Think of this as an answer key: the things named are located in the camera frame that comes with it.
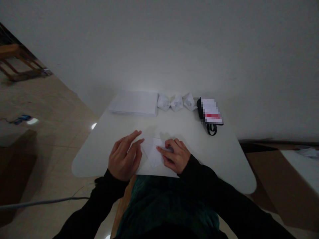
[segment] black strap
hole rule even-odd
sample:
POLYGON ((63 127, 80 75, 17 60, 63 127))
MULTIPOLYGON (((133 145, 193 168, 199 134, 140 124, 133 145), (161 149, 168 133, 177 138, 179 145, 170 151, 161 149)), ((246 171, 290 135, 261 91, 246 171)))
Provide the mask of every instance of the black strap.
POLYGON ((213 124, 214 129, 212 129, 212 125, 211 124, 207 124, 207 132, 209 133, 209 135, 214 136, 217 133, 217 125, 213 124))

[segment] white wall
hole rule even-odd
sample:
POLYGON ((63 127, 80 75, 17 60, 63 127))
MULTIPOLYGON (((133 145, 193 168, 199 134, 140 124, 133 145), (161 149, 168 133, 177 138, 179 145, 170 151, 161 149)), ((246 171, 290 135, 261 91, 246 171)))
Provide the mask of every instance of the white wall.
POLYGON ((191 91, 239 139, 318 141, 318 4, 2 0, 0 22, 99 115, 120 88, 191 91))

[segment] box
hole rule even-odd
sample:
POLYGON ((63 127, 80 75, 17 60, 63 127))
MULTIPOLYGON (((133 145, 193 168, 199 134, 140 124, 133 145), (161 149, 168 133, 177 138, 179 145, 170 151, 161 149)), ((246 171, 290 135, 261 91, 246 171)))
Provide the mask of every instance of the box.
MULTIPOLYGON (((36 132, 27 130, 9 147, 0 147, 0 205, 19 203, 37 156, 31 148, 36 132)), ((0 212, 0 227, 13 221, 17 210, 0 212)))
POLYGON ((319 196, 280 152, 296 148, 288 144, 242 145, 257 180, 251 197, 261 208, 279 214, 285 225, 319 232, 319 196))

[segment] black sleeve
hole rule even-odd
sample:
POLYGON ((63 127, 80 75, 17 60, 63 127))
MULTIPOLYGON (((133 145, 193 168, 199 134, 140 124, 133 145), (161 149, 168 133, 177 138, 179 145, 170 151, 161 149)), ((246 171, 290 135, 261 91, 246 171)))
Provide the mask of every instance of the black sleeve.
POLYGON ((128 183, 114 178, 107 170, 93 189, 90 199, 68 218, 54 238, 93 239, 113 203, 123 197, 128 183))
POLYGON ((178 176, 213 206, 239 239, 294 238, 269 213, 218 178, 211 168, 201 165, 193 155, 178 176))

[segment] paper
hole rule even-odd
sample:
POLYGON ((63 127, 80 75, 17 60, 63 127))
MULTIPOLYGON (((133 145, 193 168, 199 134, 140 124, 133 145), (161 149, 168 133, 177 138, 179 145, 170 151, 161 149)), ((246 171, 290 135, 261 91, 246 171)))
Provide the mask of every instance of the paper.
POLYGON ((146 91, 119 91, 109 104, 114 113, 156 116, 158 94, 146 91))
POLYGON ((304 145, 299 145, 298 148, 300 150, 296 151, 297 154, 300 154, 300 155, 303 155, 303 156, 306 156, 306 157, 309 157, 312 159, 319 159, 319 153, 314 148, 309 147, 309 146, 304 146, 304 145))
POLYGON ((167 111, 170 107, 169 99, 164 94, 159 94, 159 99, 157 101, 157 107, 161 110, 167 111))
POLYGON ((184 106, 189 110, 193 111, 197 109, 192 93, 188 93, 183 97, 184 106))
POLYGON ((177 95, 170 103, 170 106, 172 107, 172 110, 174 112, 177 112, 177 111, 181 110, 182 108, 184 108, 182 96, 177 95))
POLYGON ((142 138, 144 138, 145 140, 143 143, 141 143, 141 147, 143 148, 146 157, 153 168, 156 168, 157 166, 164 163, 161 153, 158 152, 156 149, 157 146, 160 146, 166 151, 173 152, 172 149, 165 148, 165 140, 148 136, 142 136, 142 138))

